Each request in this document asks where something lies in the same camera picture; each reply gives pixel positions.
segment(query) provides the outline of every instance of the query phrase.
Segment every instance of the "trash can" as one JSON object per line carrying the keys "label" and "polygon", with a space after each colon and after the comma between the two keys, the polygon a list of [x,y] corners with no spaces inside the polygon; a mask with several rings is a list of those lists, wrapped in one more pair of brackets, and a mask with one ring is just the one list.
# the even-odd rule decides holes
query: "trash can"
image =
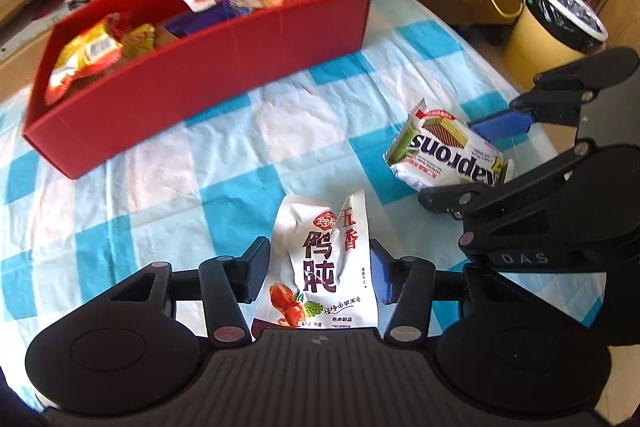
{"label": "trash can", "polygon": [[608,37],[582,0],[526,0],[502,59],[513,78],[530,89],[536,74],[599,50]]}

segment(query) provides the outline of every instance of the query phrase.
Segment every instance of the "checkered tablecloth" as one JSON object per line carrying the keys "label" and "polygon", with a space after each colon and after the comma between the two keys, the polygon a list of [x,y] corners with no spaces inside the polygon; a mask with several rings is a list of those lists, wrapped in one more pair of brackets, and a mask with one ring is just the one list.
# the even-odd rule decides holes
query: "checkered tablecloth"
{"label": "checkered tablecloth", "polygon": [[[514,95],[415,0],[372,0],[362,51],[212,107],[77,181],[22,139],[29,88],[21,90],[0,105],[0,366],[8,383],[35,404],[24,354],[40,330],[153,261],[183,270],[240,255],[257,235],[270,237],[285,194],[340,208],[363,188],[370,237],[396,256],[459,269],[461,224],[425,211],[382,153],[422,97],[469,120]],[[499,146],[516,173],[555,154],[539,128]],[[586,323],[604,289],[592,275],[514,280]],[[199,314],[189,305],[180,317],[197,330]],[[382,327],[388,316],[381,310]],[[435,303],[431,333],[455,320],[455,306]]]}

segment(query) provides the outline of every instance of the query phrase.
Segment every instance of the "barcode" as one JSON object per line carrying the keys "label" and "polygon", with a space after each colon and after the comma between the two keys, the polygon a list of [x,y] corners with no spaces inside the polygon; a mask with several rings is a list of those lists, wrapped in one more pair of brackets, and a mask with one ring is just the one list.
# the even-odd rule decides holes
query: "barcode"
{"label": "barcode", "polygon": [[95,62],[108,52],[117,49],[116,41],[108,35],[101,36],[97,41],[91,42],[86,47],[86,58],[89,62]]}

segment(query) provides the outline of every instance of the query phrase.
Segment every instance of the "black trash bag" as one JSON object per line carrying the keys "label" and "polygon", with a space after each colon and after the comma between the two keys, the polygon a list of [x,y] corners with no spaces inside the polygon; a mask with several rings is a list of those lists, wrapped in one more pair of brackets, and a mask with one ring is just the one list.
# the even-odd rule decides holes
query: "black trash bag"
{"label": "black trash bag", "polygon": [[[557,1],[594,32],[602,33],[602,25],[594,18],[593,11],[586,4],[577,0]],[[529,11],[543,28],[572,50],[586,53],[602,45],[601,40],[575,25],[549,0],[526,0],[526,3]]]}

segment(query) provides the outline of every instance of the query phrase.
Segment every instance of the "red cardboard box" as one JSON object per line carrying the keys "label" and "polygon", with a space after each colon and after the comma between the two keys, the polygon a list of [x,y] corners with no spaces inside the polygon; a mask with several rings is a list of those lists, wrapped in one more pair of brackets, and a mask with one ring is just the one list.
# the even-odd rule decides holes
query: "red cardboard box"
{"label": "red cardboard box", "polygon": [[298,70],[358,50],[369,0],[307,0],[212,26],[44,105],[62,47],[112,12],[133,27],[188,11],[182,0],[94,0],[57,24],[31,91],[24,137],[69,178],[180,120]]}

